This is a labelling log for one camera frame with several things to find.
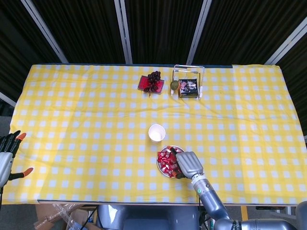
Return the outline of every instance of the red candy wrapper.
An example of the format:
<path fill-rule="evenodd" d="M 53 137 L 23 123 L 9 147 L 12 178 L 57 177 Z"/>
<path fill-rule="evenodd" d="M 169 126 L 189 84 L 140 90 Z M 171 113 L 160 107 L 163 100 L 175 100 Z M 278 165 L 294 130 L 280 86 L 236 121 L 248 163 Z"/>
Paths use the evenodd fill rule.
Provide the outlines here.
<path fill-rule="evenodd" d="M 169 177 L 174 177 L 172 172 L 181 173 L 181 170 L 177 164 L 176 156 L 173 153 L 168 151 L 158 152 L 157 161 L 160 163 L 162 172 L 169 175 Z"/>

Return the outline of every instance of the metal plate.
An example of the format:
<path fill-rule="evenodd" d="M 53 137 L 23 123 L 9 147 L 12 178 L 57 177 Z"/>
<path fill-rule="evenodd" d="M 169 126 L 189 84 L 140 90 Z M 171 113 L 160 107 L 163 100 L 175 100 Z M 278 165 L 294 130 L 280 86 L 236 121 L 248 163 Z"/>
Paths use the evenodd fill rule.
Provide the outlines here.
<path fill-rule="evenodd" d="M 180 150 L 181 152 L 184 152 L 184 150 L 181 148 L 181 147 L 178 147 L 176 145 L 168 145 L 170 147 L 173 147 L 173 148 L 176 148 L 177 150 Z M 160 152 L 163 152 L 166 150 L 166 148 L 168 146 L 165 146 L 163 149 L 160 150 Z M 157 153 L 157 166 L 158 166 L 158 169 L 160 170 L 160 172 L 164 175 L 164 176 L 167 176 L 169 178 L 175 178 L 175 177 L 170 177 L 168 174 L 164 173 L 162 170 L 161 170 L 161 164 L 158 162 L 158 153 Z"/>

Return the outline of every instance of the paper cup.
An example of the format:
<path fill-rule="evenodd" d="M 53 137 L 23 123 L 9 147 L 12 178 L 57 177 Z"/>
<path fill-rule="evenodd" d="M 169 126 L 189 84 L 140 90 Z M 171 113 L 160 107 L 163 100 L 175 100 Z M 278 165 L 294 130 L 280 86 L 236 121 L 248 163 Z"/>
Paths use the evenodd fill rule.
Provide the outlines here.
<path fill-rule="evenodd" d="M 166 132 L 161 125 L 154 124 L 149 128 L 148 135 L 153 142 L 159 142 L 165 138 Z"/>

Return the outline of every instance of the snack package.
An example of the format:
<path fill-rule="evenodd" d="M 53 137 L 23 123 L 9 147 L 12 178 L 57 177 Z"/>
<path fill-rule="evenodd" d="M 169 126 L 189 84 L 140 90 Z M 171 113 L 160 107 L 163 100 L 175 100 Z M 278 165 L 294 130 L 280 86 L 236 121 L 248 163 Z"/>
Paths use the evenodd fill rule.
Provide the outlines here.
<path fill-rule="evenodd" d="M 179 79 L 179 97 L 198 97 L 197 79 Z"/>

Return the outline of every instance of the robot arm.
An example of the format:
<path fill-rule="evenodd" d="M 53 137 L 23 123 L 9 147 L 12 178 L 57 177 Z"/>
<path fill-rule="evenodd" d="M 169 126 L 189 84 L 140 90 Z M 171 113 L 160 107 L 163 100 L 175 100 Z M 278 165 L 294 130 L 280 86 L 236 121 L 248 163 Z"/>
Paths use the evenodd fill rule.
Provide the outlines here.
<path fill-rule="evenodd" d="M 203 174 L 203 167 L 196 154 L 194 152 L 181 152 L 177 153 L 176 157 L 183 174 L 192 180 L 193 187 L 207 213 L 216 220 L 215 230 L 296 230 L 290 223 L 282 219 L 233 221 L 219 196 Z"/>

